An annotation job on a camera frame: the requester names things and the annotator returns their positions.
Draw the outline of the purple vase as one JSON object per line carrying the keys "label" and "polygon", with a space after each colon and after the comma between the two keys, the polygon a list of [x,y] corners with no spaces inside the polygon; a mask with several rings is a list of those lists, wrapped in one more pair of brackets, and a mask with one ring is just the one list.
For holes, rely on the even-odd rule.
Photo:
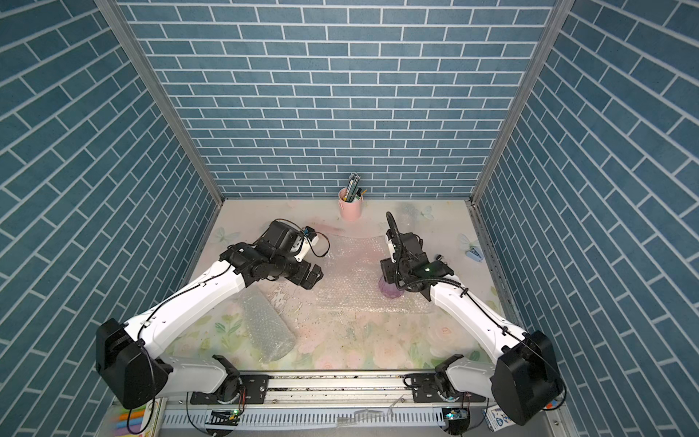
{"label": "purple vase", "polygon": [[398,299],[404,295],[404,291],[400,290],[394,283],[388,283],[384,278],[380,277],[378,282],[379,291],[387,299]]}

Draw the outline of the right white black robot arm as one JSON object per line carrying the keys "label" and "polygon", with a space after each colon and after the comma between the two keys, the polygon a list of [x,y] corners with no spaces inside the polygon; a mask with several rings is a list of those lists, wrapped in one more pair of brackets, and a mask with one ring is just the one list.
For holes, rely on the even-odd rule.
{"label": "right white black robot arm", "polygon": [[455,319],[478,340],[489,364],[455,354],[434,369],[433,380],[410,384],[415,393],[434,391],[445,402],[470,394],[493,401],[514,424],[524,425],[540,412],[555,411],[568,390],[556,363],[553,342],[541,331],[529,333],[488,307],[463,285],[442,258],[429,259],[418,235],[399,230],[391,213],[382,260],[384,282],[399,291],[419,293]]}

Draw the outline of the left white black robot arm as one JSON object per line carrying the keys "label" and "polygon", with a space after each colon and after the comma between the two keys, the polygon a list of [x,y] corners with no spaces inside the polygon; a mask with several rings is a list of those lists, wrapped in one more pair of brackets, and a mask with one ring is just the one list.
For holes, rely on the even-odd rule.
{"label": "left white black robot arm", "polygon": [[254,242],[230,245],[204,273],[163,302],[127,322],[109,319],[98,327],[96,372],[128,410],[178,393],[238,402],[243,383],[228,359],[175,359],[167,348],[218,304],[261,280],[285,279],[312,289],[323,272],[305,257],[324,237],[277,218]]}

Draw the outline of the clear bubble wrap sheet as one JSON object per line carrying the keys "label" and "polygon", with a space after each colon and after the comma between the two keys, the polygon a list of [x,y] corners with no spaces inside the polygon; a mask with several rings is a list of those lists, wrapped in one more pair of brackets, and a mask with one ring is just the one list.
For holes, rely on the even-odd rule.
{"label": "clear bubble wrap sheet", "polygon": [[320,260],[324,277],[312,289],[320,309],[411,314],[433,310],[418,293],[384,295],[380,261],[388,257],[385,238],[332,236],[329,240],[329,254]]}

